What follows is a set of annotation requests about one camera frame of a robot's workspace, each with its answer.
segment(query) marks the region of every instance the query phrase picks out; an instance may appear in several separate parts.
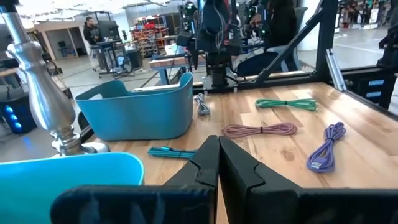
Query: pink cable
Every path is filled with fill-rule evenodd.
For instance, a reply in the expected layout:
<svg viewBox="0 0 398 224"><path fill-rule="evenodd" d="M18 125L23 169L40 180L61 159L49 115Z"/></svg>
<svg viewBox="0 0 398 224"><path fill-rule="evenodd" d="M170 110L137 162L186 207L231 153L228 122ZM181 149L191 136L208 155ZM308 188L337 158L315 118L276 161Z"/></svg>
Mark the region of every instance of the pink cable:
<svg viewBox="0 0 398 224"><path fill-rule="evenodd" d="M223 129L225 136L229 138L240 138L252 134L278 134L290 135L297 132L297 127L292 123L274 124L268 127L250 127L245 125L231 124Z"/></svg>

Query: shelving unit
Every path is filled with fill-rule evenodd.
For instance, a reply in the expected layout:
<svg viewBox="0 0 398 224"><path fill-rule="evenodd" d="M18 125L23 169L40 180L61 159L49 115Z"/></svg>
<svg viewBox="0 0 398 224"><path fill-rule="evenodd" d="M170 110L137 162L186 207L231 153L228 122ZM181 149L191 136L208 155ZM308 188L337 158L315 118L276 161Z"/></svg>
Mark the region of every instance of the shelving unit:
<svg viewBox="0 0 398 224"><path fill-rule="evenodd" d="M159 53L155 29L132 30L131 34L132 38L137 41L137 46L143 58Z"/></svg>
<svg viewBox="0 0 398 224"><path fill-rule="evenodd" d="M137 19L137 26L130 31L131 37L138 42L143 57L151 57L164 49L165 41L162 37L169 34L165 16L148 16Z"/></svg>

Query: light blue bin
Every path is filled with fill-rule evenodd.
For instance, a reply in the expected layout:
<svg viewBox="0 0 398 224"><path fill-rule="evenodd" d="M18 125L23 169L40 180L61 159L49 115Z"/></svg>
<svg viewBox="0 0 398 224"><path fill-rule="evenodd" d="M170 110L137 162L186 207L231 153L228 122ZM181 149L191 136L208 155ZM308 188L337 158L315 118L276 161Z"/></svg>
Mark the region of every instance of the light blue bin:
<svg viewBox="0 0 398 224"><path fill-rule="evenodd" d="M191 124L192 80L192 74L185 73L177 88L134 92L115 80L75 100L96 136L104 141L172 139L187 132Z"/></svg>
<svg viewBox="0 0 398 224"><path fill-rule="evenodd" d="M108 152L0 164L0 223L49 224L53 201L80 185L141 185L134 155Z"/></svg>

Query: wooden table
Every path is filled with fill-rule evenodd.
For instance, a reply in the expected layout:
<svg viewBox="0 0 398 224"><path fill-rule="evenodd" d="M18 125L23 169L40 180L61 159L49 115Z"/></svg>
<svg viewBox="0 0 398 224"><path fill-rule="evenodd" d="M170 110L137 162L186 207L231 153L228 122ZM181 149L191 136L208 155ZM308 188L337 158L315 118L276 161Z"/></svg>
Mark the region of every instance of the wooden table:
<svg viewBox="0 0 398 224"><path fill-rule="evenodd" d="M206 60L199 56L198 64L205 64ZM169 79L167 78L167 69L171 68L181 68L189 65L188 58L185 57L175 57L160 60L151 60L149 62L149 68L155 71L159 71L160 82L162 85L169 84Z"/></svg>
<svg viewBox="0 0 398 224"><path fill-rule="evenodd" d="M315 112L286 106L257 109L254 102L259 98L315 98L318 109ZM206 101L211 115L198 117L194 113L190 129L177 139L108 144L112 151L126 151L141 158L146 170L145 183L161 185L186 161L149 156L147 151L152 146L196 149L208 135L221 135L221 128L228 124L267 126L291 122L298 126L293 136L257 134L233 141L302 187L398 188L398 124L324 83L209 95ZM305 165L308 156L323 144L325 128L338 121L344 122L347 132L334 147L336 170L328 174L309 171ZM217 221L225 224L228 222L219 189Z"/></svg>
<svg viewBox="0 0 398 224"><path fill-rule="evenodd" d="M18 68L11 68L4 71L0 71L0 77L6 77L9 75L14 75L18 72Z"/></svg>

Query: teal cable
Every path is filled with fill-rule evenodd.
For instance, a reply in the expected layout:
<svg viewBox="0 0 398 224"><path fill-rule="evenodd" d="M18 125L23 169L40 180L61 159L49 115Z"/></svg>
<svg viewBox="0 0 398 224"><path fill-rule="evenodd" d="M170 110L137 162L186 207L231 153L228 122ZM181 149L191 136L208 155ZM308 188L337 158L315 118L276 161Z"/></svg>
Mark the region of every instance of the teal cable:
<svg viewBox="0 0 398 224"><path fill-rule="evenodd" d="M177 150L167 146L160 146L150 148L148 154L156 157L191 159L196 151Z"/></svg>
<svg viewBox="0 0 398 224"><path fill-rule="evenodd" d="M258 99L256 100L256 106L258 108L271 108L275 106L294 106L296 108L315 111L317 109L317 101L315 99L299 99L299 100L271 100L271 99Z"/></svg>

